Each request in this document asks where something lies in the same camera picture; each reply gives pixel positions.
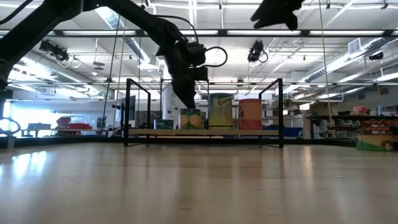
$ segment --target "green box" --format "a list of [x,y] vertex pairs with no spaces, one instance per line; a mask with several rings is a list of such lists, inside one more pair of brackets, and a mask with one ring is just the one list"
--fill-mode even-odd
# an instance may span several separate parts
[[163,120],[156,119],[154,121],[154,127],[156,130],[173,130],[174,129],[174,120]]

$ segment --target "ceiling light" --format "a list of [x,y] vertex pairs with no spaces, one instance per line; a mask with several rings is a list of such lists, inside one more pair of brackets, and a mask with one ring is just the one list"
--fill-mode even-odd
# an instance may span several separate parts
[[[324,30],[323,35],[381,35],[384,30]],[[322,35],[321,30],[312,30],[310,35]]]
[[232,4],[232,5],[223,5],[225,9],[258,9],[259,5],[257,4]]
[[[183,35],[195,35],[193,30],[181,30]],[[197,30],[198,35],[217,35],[218,30]]]
[[356,91],[358,91],[358,90],[362,90],[363,88],[364,88],[364,87],[355,88],[355,89],[353,89],[353,90],[348,90],[347,92],[345,92],[345,94],[354,93],[354,92],[356,92]]
[[389,75],[383,75],[379,78],[375,78],[373,80],[373,82],[384,82],[384,81],[388,81],[388,80],[392,80],[398,78],[398,73],[393,73],[393,74],[389,74]]
[[[19,7],[19,5],[17,5],[17,4],[3,4],[3,3],[0,4],[0,6],[1,7],[10,7],[10,8],[18,8]],[[31,4],[25,6],[26,9],[37,9],[38,7],[39,7],[39,5],[31,5]]]
[[321,96],[318,96],[318,98],[319,99],[326,99],[326,98],[332,98],[332,97],[334,97],[334,96],[337,96],[337,95],[339,95],[339,93],[329,93],[329,95],[327,95],[327,94],[324,94],[324,95],[321,95]]
[[136,31],[127,30],[115,31],[115,30],[65,30],[64,35],[136,35]]
[[[311,86],[310,85],[290,85],[289,87],[284,89],[284,94],[290,93],[291,91],[297,89],[298,87],[310,88]],[[279,89],[278,88],[275,90],[275,95],[279,95]]]
[[359,77],[358,74],[350,75],[350,76],[348,76],[348,77],[346,77],[346,78],[344,78],[344,79],[342,79],[342,80],[340,80],[340,81],[338,81],[338,82],[339,82],[339,83],[348,82],[348,81],[351,81],[351,80],[353,80],[353,79],[355,79],[355,78],[358,78],[358,77]]
[[299,99],[304,98],[304,97],[305,97],[305,94],[300,94],[300,95],[295,96],[294,99],[295,100],[299,100]]
[[227,35],[300,35],[301,31],[295,30],[229,30]]

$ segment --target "wooden platform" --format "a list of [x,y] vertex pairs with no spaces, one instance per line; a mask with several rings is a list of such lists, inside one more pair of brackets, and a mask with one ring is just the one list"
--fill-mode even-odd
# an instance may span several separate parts
[[129,134],[156,136],[277,136],[278,131],[263,130],[153,130],[130,129]]
[[335,146],[26,147],[0,154],[0,223],[395,224],[397,166]]

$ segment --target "ceiling duct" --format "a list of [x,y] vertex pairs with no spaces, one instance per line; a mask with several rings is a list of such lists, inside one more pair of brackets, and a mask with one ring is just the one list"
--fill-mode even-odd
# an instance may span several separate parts
[[[361,77],[363,75],[369,75],[371,73],[376,74],[376,73],[379,73],[379,72],[374,72],[374,71],[379,71],[380,69],[383,69],[384,71],[388,72],[388,71],[391,71],[391,70],[395,69],[395,64],[397,64],[397,63],[398,63],[398,58],[394,58],[392,60],[386,61],[386,62],[381,63],[379,65],[375,65],[375,66],[370,67],[370,68],[368,68],[366,70],[363,70],[362,72],[355,73],[355,74],[350,75],[348,77],[359,78],[359,77]],[[331,86],[329,91],[332,91],[335,88],[337,88],[337,87]],[[354,87],[344,88],[344,90],[350,90],[352,88],[354,88]],[[315,96],[315,95],[317,95],[317,94],[319,94],[321,92],[323,92],[323,90],[317,89],[317,90],[311,91],[310,93],[305,94],[305,97],[308,98],[308,97],[311,97],[311,96]]]
[[[23,64],[23,65],[28,65],[28,66],[33,66],[33,65],[40,65],[40,70],[38,71],[39,78],[42,78],[43,73],[45,73],[48,78],[55,79],[60,82],[92,82],[92,80],[85,78],[82,75],[79,75],[67,68],[63,68],[59,66],[57,63],[50,61],[49,59],[46,59],[40,55],[37,55],[33,52],[28,52],[18,64]],[[106,93],[106,88],[103,86],[89,86],[92,90],[96,90],[97,92],[102,92]],[[108,97],[113,98],[114,96],[114,91],[109,91]]]
[[[381,50],[384,50],[383,47],[389,44],[395,40],[395,38],[376,38],[373,39],[365,44],[363,44],[358,50],[353,51],[353,54],[346,54],[342,56],[341,58],[333,61],[332,63],[329,63],[326,66],[327,72],[331,73],[334,72],[337,69],[343,68],[344,66],[350,64],[351,62],[354,62],[355,59],[359,57],[365,57],[367,55],[372,55],[375,54]],[[312,71],[309,71],[305,78],[301,82],[312,82],[315,79],[322,77],[326,74],[325,67],[322,66],[322,68],[317,68]]]
[[[114,29],[114,30],[124,30],[125,24],[123,24],[123,21],[119,21],[119,26],[118,26],[118,20],[119,20],[119,15],[116,14],[113,10],[111,10],[108,7],[99,7],[96,9],[96,12],[98,13],[99,16],[107,23],[107,25]],[[132,37],[124,37],[121,38],[124,40],[124,43],[132,50],[132,52],[139,57],[141,55],[140,62],[141,63],[150,63],[150,58],[148,55],[140,48],[139,44],[134,40]]]

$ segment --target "ceiling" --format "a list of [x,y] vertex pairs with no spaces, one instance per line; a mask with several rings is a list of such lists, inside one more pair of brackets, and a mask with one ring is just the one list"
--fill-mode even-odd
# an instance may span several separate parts
[[[9,15],[15,6],[22,1],[0,1],[0,18]],[[0,26],[0,30],[12,29],[18,22],[28,16],[34,7],[42,1],[34,1],[30,8],[24,9],[13,20]],[[347,30],[384,30],[396,29],[398,22],[396,14],[398,13],[398,1],[387,0],[389,7],[381,9],[383,0],[329,0],[322,1],[321,11],[324,29],[347,29]],[[173,1],[155,1],[152,0],[151,7],[146,10],[150,13],[156,11],[158,15],[174,15],[183,17],[192,21],[196,29],[252,29],[253,23],[250,17],[261,3],[261,0],[173,0]],[[299,29],[321,29],[320,10],[318,1],[307,0],[303,3],[303,9],[296,11],[298,17]],[[180,29],[190,29],[190,26],[184,22],[171,19]],[[84,12],[70,21],[59,24],[56,29],[60,30],[109,30],[109,26],[101,18],[97,11]],[[126,23],[126,29],[138,29],[131,22]],[[266,27],[266,29],[287,28],[283,25]],[[219,68],[209,69],[209,79],[211,82],[236,82],[238,78],[243,78],[245,82],[270,82],[276,78],[283,78],[285,82],[298,82],[303,74],[324,65],[323,59],[327,62],[333,61],[344,55],[348,50],[348,43],[356,37],[345,38],[314,38],[314,37],[200,37],[201,44],[210,48],[220,46],[226,49],[228,53],[228,62]],[[264,64],[255,66],[248,64],[248,50],[256,40],[262,40],[269,55],[269,60]],[[52,37],[50,41],[67,48],[70,55],[74,55],[81,62],[78,68],[69,66],[68,69],[94,82],[103,82],[109,75],[114,81],[118,77],[124,79],[134,78],[139,82],[159,82],[161,72],[157,69],[151,70],[138,68],[138,59],[132,50],[123,45],[120,38],[98,38],[98,49],[95,59],[96,39],[95,38],[70,38],[70,37]],[[142,47],[142,50],[153,57],[156,54],[158,46],[148,37],[138,37],[135,41]],[[36,54],[43,56],[39,50],[39,44],[32,49]],[[116,52],[112,62],[112,52]],[[385,51],[385,60],[396,58],[395,45],[390,46]],[[56,61],[49,55],[44,55],[46,59],[53,63]],[[207,64],[219,64],[224,60],[223,52],[212,50],[206,53]],[[94,72],[94,61],[105,64],[104,70]],[[365,68],[379,64],[380,61],[358,60],[348,66],[335,71],[336,77],[346,77]],[[329,74],[333,81],[334,73]],[[235,86],[211,86],[214,89],[236,88]],[[111,86],[111,89],[117,89],[117,86]]]

